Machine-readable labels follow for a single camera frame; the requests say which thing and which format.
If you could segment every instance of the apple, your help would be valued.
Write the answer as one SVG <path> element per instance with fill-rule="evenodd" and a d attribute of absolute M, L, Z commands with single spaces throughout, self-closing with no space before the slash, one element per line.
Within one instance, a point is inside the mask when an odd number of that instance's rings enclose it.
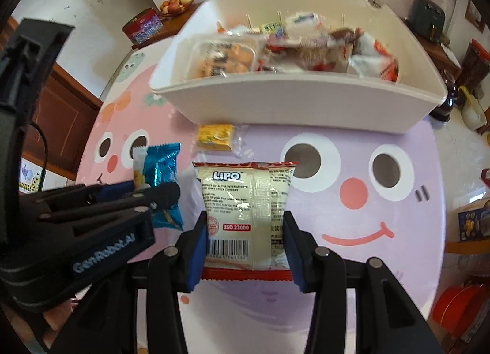
<path fill-rule="evenodd" d="M 182 6 L 179 3 L 171 3 L 168 5 L 167 9 L 170 14 L 174 14 L 180 11 Z"/>

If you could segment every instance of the iso 22000 label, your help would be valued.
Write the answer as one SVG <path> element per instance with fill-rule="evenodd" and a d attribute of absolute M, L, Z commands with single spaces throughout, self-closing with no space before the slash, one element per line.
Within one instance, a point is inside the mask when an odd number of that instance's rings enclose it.
<path fill-rule="evenodd" d="M 223 231 L 250 231 L 250 224 L 223 224 Z"/>

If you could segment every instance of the cartoon face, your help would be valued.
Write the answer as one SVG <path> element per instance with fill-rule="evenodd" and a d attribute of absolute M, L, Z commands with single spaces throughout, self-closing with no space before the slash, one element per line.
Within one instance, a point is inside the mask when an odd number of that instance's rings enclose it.
<path fill-rule="evenodd" d="M 298 161 L 286 208 L 300 229 L 346 259 L 365 263 L 372 256 L 381 258 L 427 315 L 438 284 L 444 236 L 442 179 L 428 121 L 405 135 L 251 126 L 244 141 L 242 159 L 204 154 L 199 160 Z M 313 295 L 301 294 L 292 282 L 201 284 L 219 292 L 221 306 L 223 294 L 236 305 L 238 309 L 230 307 L 230 319 L 239 312 L 271 330 L 309 328 Z M 196 289 L 189 304 L 181 306 L 185 313 L 194 302 L 204 300 L 200 291 Z M 206 295 L 211 307 L 210 289 Z M 354 303 L 350 298 L 350 333 Z"/>
<path fill-rule="evenodd" d="M 148 86 L 154 67 L 138 75 L 121 96 L 97 116 L 80 163 L 77 183 L 133 179 L 132 149 L 180 142 L 177 168 L 190 164 L 195 126 Z"/>

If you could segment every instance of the snack package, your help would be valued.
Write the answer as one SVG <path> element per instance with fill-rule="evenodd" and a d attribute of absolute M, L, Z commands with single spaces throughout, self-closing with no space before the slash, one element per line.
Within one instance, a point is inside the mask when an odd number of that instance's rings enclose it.
<path fill-rule="evenodd" d="M 464 206 L 458 212 L 459 241 L 479 241 L 490 237 L 490 199 L 488 197 Z"/>
<path fill-rule="evenodd" d="M 277 162 L 268 166 L 270 176 L 270 239 L 271 270 L 289 270 L 283 243 L 283 216 L 289 195 L 291 178 L 297 162 Z"/>
<path fill-rule="evenodd" d="M 177 155 L 180 143 L 133 148 L 133 176 L 136 189 L 156 187 L 177 181 Z M 153 214 L 154 228 L 170 227 L 183 231 L 178 205 Z"/>
<path fill-rule="evenodd" d="M 330 26 L 317 13 L 297 12 L 285 19 L 286 35 L 291 40 L 316 38 L 326 34 Z"/>
<path fill-rule="evenodd" d="M 258 164 L 194 163 L 208 214 L 207 267 L 270 266 L 270 174 Z"/>
<path fill-rule="evenodd" d="M 284 28 L 280 21 L 270 22 L 269 24 L 263 24 L 260 26 L 261 32 L 270 35 L 273 38 L 283 38 Z"/>
<path fill-rule="evenodd" d="M 256 71 L 262 48 L 263 38 L 257 35 L 198 35 L 184 79 Z"/>
<path fill-rule="evenodd" d="M 349 65 L 360 77 L 398 80 L 398 60 L 376 39 L 362 34 L 356 40 Z"/>
<path fill-rule="evenodd" d="M 231 151 L 241 157 L 246 129 L 247 125 L 201 125 L 195 137 L 195 147 L 199 151 Z"/>
<path fill-rule="evenodd" d="M 233 269 L 288 270 L 283 215 L 295 162 L 194 163 L 208 215 L 205 266 L 213 279 L 247 279 Z M 267 279 L 267 276 L 254 278 Z"/>
<path fill-rule="evenodd" d="M 295 72 L 291 60 L 300 71 L 346 73 L 355 40 L 362 34 L 342 28 L 327 34 L 302 37 L 299 40 L 269 37 L 261 57 L 261 69 L 275 72 Z"/>

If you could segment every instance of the lipo snack package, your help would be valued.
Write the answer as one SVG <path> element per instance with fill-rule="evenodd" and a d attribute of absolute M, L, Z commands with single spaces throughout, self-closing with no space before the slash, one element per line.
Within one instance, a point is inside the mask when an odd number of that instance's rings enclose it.
<path fill-rule="evenodd" d="M 205 267 L 213 269 L 205 268 L 203 278 L 270 280 L 248 271 L 288 270 L 282 219 L 296 163 L 194 166 L 208 214 Z"/>

